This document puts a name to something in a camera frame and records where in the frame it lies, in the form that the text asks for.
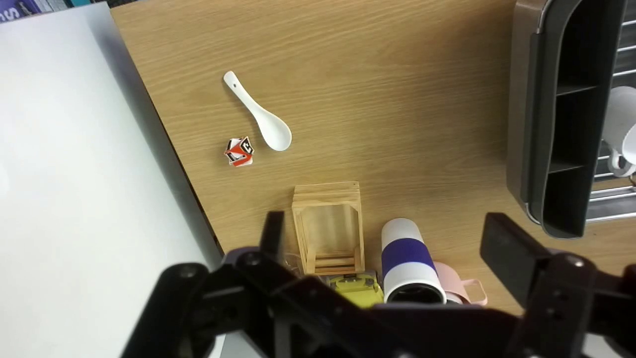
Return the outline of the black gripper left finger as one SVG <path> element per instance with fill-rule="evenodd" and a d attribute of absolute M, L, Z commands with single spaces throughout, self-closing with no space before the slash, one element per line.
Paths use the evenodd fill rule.
<path fill-rule="evenodd" d="M 263 234 L 261 234 L 261 250 L 279 260 L 283 254 L 285 242 L 285 212 L 271 210 L 265 218 Z"/>

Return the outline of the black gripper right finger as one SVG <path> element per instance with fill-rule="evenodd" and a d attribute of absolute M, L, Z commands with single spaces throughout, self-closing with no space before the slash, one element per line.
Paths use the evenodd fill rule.
<path fill-rule="evenodd" d="M 525 305 L 551 250 L 505 212 L 488 212 L 480 254 L 511 296 Z"/>

